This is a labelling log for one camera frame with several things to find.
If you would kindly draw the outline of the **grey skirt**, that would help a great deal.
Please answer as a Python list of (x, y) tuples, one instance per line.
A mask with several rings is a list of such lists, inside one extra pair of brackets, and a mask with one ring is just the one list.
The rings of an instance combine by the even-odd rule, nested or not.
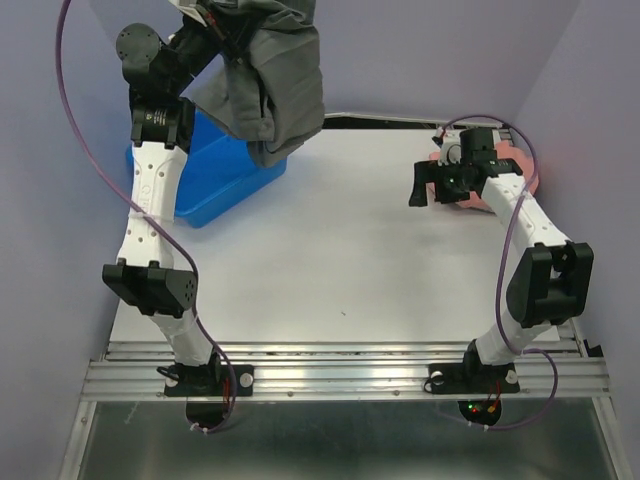
[(314, 1), (214, 1), (223, 19), (257, 23), (238, 42), (241, 61), (225, 60), (194, 90), (196, 107), (224, 133), (246, 143), (270, 168), (322, 129), (325, 118), (320, 38)]

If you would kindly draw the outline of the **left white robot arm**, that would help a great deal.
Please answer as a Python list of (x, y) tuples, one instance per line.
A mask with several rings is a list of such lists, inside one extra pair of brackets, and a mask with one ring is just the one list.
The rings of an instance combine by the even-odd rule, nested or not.
[(102, 279), (171, 346), (173, 364), (158, 370), (166, 395), (211, 394), (222, 384), (220, 356), (195, 313), (197, 275), (175, 267), (177, 244), (166, 230), (195, 124), (195, 106), (182, 93), (219, 50), (190, 17), (169, 41), (146, 24), (131, 24), (119, 33), (116, 50), (129, 86), (133, 205), (116, 261), (104, 265)]

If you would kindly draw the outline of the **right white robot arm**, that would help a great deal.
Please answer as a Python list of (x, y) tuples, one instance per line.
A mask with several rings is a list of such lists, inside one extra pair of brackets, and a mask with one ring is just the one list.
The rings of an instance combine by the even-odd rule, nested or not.
[(461, 362), (430, 365), (432, 390), (483, 392), (498, 385), (515, 392), (514, 360), (542, 333), (583, 313), (594, 252), (554, 225), (532, 195), (533, 176), (499, 155), (491, 129), (451, 136), (439, 128), (433, 141), (438, 155), (415, 164), (409, 206), (477, 197), (505, 227), (504, 247), (520, 259), (511, 279), (497, 281), (494, 325), (471, 341)]

